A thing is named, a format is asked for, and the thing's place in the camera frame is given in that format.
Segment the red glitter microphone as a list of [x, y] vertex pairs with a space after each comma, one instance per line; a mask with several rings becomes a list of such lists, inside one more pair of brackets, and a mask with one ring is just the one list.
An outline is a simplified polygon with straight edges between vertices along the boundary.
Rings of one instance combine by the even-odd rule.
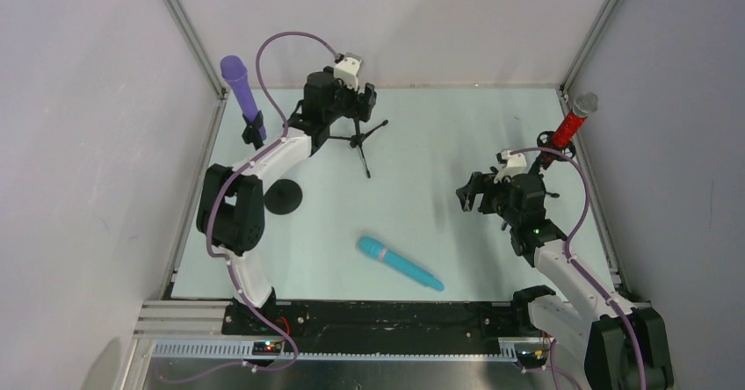
[[599, 109], [599, 96], [593, 92], [585, 92], [576, 96], [569, 112], [566, 114], [556, 131], [544, 131], [537, 143], [544, 148], [561, 151], [570, 159], [576, 155], [573, 138], [585, 120]]

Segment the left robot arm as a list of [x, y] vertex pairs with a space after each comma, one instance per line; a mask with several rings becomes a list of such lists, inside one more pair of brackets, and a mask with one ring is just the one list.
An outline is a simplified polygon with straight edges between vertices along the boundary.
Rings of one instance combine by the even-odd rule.
[[330, 139], [337, 120], [352, 119], [356, 126], [369, 121], [376, 101], [372, 83], [352, 89], [328, 69], [314, 72], [274, 141], [239, 166], [213, 164], [207, 169], [197, 229], [205, 236], [209, 256], [227, 266], [236, 298], [244, 306], [261, 308], [274, 293], [259, 254], [266, 191], [312, 157]]

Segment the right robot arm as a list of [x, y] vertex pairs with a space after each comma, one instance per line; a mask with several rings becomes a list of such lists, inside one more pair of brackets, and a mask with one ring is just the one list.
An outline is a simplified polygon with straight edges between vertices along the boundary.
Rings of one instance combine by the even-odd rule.
[[497, 214], [510, 229], [517, 256], [546, 276], [566, 297], [537, 286], [516, 292], [530, 324], [554, 337], [583, 362], [593, 389], [670, 389], [674, 373], [663, 318], [601, 284], [572, 250], [568, 237], [546, 216], [546, 187], [539, 175], [498, 178], [475, 172], [455, 192], [465, 212]]

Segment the purple microphone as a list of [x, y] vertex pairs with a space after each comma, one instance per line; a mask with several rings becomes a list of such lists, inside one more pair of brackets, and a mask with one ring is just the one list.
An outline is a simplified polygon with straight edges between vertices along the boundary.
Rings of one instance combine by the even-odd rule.
[[246, 124], [242, 139], [246, 144], [252, 145], [255, 149], [260, 149], [266, 140], [264, 116], [258, 109], [250, 88], [248, 69], [237, 55], [223, 57], [220, 61], [220, 68], [222, 79], [232, 90], [242, 111], [242, 117]]

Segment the black tripod mic stand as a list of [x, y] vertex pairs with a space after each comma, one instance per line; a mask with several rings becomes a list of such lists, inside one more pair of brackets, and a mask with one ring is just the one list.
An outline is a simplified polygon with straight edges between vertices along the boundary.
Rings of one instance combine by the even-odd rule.
[[363, 133], [361, 131], [361, 120], [359, 118], [353, 119], [353, 125], [355, 128], [355, 134], [350, 136], [334, 136], [331, 135], [329, 137], [330, 140], [337, 140], [337, 141], [347, 141], [349, 143], [349, 146], [351, 148], [356, 148], [360, 154], [360, 158], [363, 163], [363, 167], [365, 170], [365, 175], [367, 178], [372, 177], [372, 172], [369, 169], [365, 151], [364, 151], [364, 142], [372, 136], [375, 132], [377, 132], [379, 129], [381, 129], [384, 126], [387, 126], [389, 124], [388, 119], [384, 119], [381, 123], [379, 123], [377, 126], [373, 127], [370, 131]]

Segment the blue microphone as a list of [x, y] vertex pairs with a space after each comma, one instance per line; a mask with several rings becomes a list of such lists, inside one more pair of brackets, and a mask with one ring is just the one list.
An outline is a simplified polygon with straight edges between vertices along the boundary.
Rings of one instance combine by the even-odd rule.
[[375, 259], [389, 266], [402, 275], [416, 281], [420, 285], [426, 286], [437, 292], [443, 292], [445, 290], [445, 285], [432, 273], [390, 249], [386, 244], [377, 239], [370, 236], [363, 236], [358, 240], [357, 247], [363, 254], [369, 256], [371, 259]]

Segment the black round-base mic stand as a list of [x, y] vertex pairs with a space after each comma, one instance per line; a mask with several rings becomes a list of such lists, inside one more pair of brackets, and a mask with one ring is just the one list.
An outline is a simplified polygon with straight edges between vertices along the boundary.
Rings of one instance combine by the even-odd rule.
[[[253, 120], [245, 114], [242, 116], [245, 127], [242, 131], [242, 140], [245, 144], [259, 150], [264, 145], [264, 118], [261, 111]], [[287, 215], [295, 211], [303, 199], [302, 189], [290, 179], [278, 179], [264, 193], [264, 206], [272, 214]]]

